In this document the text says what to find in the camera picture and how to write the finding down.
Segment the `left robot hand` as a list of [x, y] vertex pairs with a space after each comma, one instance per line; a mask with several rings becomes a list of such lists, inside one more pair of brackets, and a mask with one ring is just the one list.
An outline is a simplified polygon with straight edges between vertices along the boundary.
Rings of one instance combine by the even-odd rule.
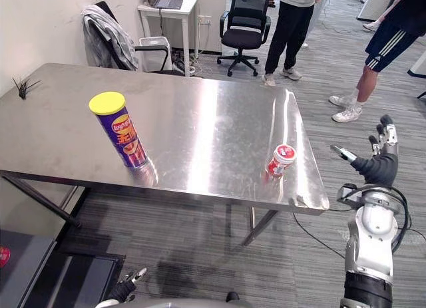
[[116, 300], [119, 303], [124, 303], [130, 294], [136, 289], [136, 283], [143, 278], [147, 272], [147, 268], [143, 267], [139, 271], [131, 271], [127, 273], [123, 280], [119, 281], [107, 296], [107, 300]]

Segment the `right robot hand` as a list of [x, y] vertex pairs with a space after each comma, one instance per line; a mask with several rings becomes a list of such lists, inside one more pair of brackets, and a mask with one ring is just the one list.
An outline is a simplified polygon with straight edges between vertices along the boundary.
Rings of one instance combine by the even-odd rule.
[[338, 145], [330, 148], [363, 176], [366, 184], [375, 184], [390, 188], [398, 171], [397, 131], [390, 115], [385, 114], [376, 126], [377, 136], [370, 135], [372, 157], [362, 158], [350, 150]]

